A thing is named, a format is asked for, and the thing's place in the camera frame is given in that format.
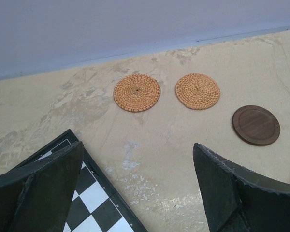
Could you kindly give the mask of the woven rattan coaster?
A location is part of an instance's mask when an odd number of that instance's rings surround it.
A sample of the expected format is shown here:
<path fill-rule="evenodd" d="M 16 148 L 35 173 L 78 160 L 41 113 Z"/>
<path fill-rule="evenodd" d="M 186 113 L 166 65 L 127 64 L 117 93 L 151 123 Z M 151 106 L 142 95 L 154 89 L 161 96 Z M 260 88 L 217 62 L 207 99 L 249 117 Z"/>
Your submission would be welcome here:
<path fill-rule="evenodd" d="M 187 108 L 205 110 L 219 101 L 220 89 L 211 77 L 202 73 L 189 73 L 177 81 L 175 94 Z"/>
<path fill-rule="evenodd" d="M 158 81 L 146 74 L 132 74 L 122 78 L 115 86 L 116 104 L 128 112 L 142 112 L 153 107 L 160 98 Z"/>

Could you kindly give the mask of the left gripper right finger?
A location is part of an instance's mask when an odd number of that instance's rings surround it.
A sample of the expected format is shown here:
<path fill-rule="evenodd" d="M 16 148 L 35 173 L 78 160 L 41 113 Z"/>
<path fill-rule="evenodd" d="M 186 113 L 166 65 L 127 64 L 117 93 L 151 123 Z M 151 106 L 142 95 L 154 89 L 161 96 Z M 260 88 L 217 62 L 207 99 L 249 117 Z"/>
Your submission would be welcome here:
<path fill-rule="evenodd" d="M 290 184 L 198 143 L 193 161 L 211 232 L 290 232 Z"/>

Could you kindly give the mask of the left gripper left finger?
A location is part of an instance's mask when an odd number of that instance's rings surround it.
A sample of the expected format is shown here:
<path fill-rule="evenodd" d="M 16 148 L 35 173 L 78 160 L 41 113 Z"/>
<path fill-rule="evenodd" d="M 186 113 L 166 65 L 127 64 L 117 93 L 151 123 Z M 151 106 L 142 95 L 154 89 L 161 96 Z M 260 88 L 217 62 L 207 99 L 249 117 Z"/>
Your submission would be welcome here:
<path fill-rule="evenodd" d="M 82 142 L 0 175 L 0 232 L 61 232 L 83 162 Z"/>

